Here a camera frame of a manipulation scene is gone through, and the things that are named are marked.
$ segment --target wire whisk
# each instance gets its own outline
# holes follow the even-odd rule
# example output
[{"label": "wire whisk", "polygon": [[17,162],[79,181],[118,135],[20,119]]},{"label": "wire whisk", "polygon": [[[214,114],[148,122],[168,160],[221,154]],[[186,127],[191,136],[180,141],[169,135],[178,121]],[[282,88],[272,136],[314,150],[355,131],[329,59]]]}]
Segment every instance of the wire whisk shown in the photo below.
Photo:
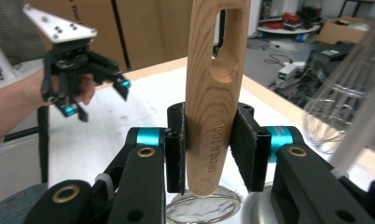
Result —
[{"label": "wire whisk", "polygon": [[306,137],[324,153],[334,152],[374,85],[375,23],[304,106]]}]

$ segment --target wooden spatula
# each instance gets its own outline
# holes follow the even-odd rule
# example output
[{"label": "wooden spatula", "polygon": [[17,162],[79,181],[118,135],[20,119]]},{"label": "wooden spatula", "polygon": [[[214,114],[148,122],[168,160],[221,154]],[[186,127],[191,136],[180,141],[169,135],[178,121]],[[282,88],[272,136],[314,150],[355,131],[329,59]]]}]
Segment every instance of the wooden spatula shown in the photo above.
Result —
[{"label": "wooden spatula", "polygon": [[[187,183],[198,196],[219,184],[243,78],[250,0],[193,0],[187,56]],[[224,44],[212,58],[216,14]]]}]

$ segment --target table surface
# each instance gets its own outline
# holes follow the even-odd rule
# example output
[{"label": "table surface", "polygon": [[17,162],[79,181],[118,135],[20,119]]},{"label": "table surface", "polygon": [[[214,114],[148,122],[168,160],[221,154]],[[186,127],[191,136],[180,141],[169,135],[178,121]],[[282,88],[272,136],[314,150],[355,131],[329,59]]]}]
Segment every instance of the table surface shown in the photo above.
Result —
[{"label": "table surface", "polygon": [[[113,160],[125,143],[131,127],[167,127],[166,110],[185,101],[187,59],[179,59],[126,74],[132,81],[129,99],[123,101],[110,87],[98,88],[91,103],[83,106],[89,113],[84,123],[73,116],[65,119],[54,107],[49,118],[49,185],[66,179],[82,179],[93,184],[95,176]],[[284,98],[243,77],[240,102],[255,109],[261,126],[292,125],[301,129],[303,111]],[[328,155],[319,153],[328,160]],[[275,164],[269,165],[267,181],[272,181]],[[227,156],[220,185],[247,196],[238,169]],[[367,189],[375,179],[375,153],[364,150],[350,171],[351,179]],[[167,193],[167,203],[175,194]],[[240,223],[235,216],[226,223]]]}]

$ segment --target floor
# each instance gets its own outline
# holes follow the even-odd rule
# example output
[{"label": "floor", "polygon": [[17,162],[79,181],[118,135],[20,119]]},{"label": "floor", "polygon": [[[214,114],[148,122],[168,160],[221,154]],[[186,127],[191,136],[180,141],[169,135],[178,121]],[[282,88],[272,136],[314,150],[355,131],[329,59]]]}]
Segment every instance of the floor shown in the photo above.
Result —
[{"label": "floor", "polygon": [[254,81],[269,87],[278,76],[279,63],[306,62],[316,48],[314,40],[298,42],[294,35],[271,35],[248,39],[244,73]]}]

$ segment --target electronic equipment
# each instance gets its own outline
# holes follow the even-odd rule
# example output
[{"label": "electronic equipment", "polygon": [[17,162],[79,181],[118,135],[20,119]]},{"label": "electronic equipment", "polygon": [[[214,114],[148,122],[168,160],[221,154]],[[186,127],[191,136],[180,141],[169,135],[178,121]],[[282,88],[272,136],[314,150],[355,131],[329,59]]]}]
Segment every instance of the electronic equipment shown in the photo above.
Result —
[{"label": "electronic equipment", "polygon": [[283,88],[285,86],[291,85],[292,82],[294,82],[294,80],[298,81],[298,79],[293,78],[296,75],[297,71],[298,71],[298,66],[292,63],[283,67],[278,72],[278,77],[275,79],[275,86],[277,88]]},{"label": "electronic equipment", "polygon": [[351,42],[341,41],[325,48],[313,49],[307,61],[308,67],[306,69],[310,68],[311,73],[317,75],[326,64],[344,59],[353,46],[354,44]]}]

